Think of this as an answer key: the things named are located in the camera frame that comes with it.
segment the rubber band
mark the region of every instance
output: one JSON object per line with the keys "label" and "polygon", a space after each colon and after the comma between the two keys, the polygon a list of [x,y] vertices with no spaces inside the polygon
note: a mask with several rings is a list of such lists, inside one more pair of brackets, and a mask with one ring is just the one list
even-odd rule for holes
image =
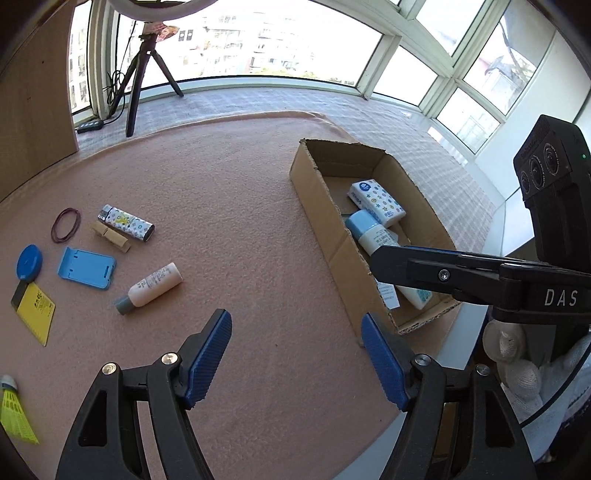
{"label": "rubber band", "polygon": [[[73,212],[76,214],[76,221],[74,222],[74,226],[72,227],[72,230],[70,230],[70,232],[66,236],[59,237],[59,236],[57,236],[57,232],[56,232],[57,225],[58,225],[58,223],[60,223],[61,218],[70,212]],[[51,227],[51,239],[54,241],[54,243],[57,243],[57,244],[62,244],[63,242],[67,242],[78,231],[78,228],[80,227],[81,220],[82,220],[82,216],[80,215],[80,212],[78,210],[76,210],[75,208],[65,209],[57,216],[56,221],[53,222],[53,226]]]}

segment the cardboard box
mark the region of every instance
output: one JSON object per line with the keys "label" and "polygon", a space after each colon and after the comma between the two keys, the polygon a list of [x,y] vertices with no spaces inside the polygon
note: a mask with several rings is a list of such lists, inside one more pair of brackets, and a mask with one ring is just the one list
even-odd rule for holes
{"label": "cardboard box", "polygon": [[394,157],[363,144],[301,140],[290,170],[291,181],[329,265],[357,336],[367,312],[379,314],[392,330],[408,333],[459,304],[433,292],[424,309],[415,309],[397,291],[400,307],[389,311],[369,270],[369,257],[345,228],[358,208],[347,197],[352,183],[375,179],[407,212],[390,230],[401,245],[455,250],[437,215]]}

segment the gray bottle cap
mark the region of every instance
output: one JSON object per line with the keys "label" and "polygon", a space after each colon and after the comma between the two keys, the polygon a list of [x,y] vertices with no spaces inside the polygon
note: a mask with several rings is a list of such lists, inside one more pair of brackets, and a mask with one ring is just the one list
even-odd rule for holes
{"label": "gray bottle cap", "polygon": [[127,295],[125,297],[121,297],[119,300],[115,300],[113,305],[115,305],[115,308],[121,315],[127,315],[137,308],[133,303],[131,303],[131,300]]}
{"label": "gray bottle cap", "polygon": [[0,390],[18,391],[17,383],[10,375],[3,375],[0,377]]}

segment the tripod leg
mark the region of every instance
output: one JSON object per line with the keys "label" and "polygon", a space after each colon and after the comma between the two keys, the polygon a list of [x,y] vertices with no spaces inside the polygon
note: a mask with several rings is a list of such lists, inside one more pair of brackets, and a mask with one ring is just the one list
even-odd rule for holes
{"label": "tripod leg", "polygon": [[146,73],[146,67],[150,60],[148,54],[149,45],[147,42],[142,42],[138,53],[138,66],[135,71],[134,86],[131,89],[131,100],[129,101],[129,112],[127,114],[127,129],[125,131],[126,137],[131,137],[135,130],[135,116],[138,113],[139,94],[142,91],[142,81]]}
{"label": "tripod leg", "polygon": [[160,67],[160,70],[162,70],[162,73],[164,73],[164,76],[166,77],[166,79],[168,80],[169,84],[174,89],[174,91],[177,93],[177,95],[179,97],[184,97],[183,91],[178,86],[177,81],[173,78],[173,75],[170,73],[170,70],[168,69],[168,67],[164,63],[164,60],[162,59],[162,57],[158,54],[158,52],[156,50],[152,50],[151,55],[154,57],[154,60],[156,61],[156,63]]}
{"label": "tripod leg", "polygon": [[119,106],[119,102],[123,98],[123,95],[125,95],[125,89],[127,88],[127,84],[131,80],[131,77],[134,74],[134,70],[138,64],[138,55],[139,55],[139,53],[133,58],[133,60],[131,60],[129,67],[127,68],[127,72],[125,72],[125,77],[123,78],[123,83],[121,83],[119,90],[117,90],[117,94],[115,95],[115,98],[113,100],[113,104],[111,105],[111,108],[109,109],[109,116],[107,118],[111,118],[115,114],[115,111],[117,110],[117,107]]}

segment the metal bolt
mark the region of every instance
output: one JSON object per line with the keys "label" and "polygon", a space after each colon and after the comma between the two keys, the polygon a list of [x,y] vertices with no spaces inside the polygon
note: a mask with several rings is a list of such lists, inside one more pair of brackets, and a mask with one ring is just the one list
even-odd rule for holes
{"label": "metal bolt", "polygon": [[103,366],[103,373],[105,375],[113,374],[116,371],[117,371],[117,365],[115,365],[115,364],[106,364],[105,366]]}
{"label": "metal bolt", "polygon": [[443,270],[440,270],[438,276],[439,276],[439,280],[448,281],[449,277],[450,277],[449,270],[446,270],[445,268]]}
{"label": "metal bolt", "polygon": [[162,356],[162,363],[164,365],[172,365],[175,364],[178,360],[178,355],[176,353],[167,353],[166,355]]}
{"label": "metal bolt", "polygon": [[424,353],[420,353],[414,358],[414,362],[417,365],[421,365],[421,367],[426,367],[428,364],[431,363],[431,357],[425,355]]}
{"label": "metal bolt", "polygon": [[476,366],[476,372],[483,377],[488,377],[491,374],[491,369],[488,367],[488,365],[478,364]]}

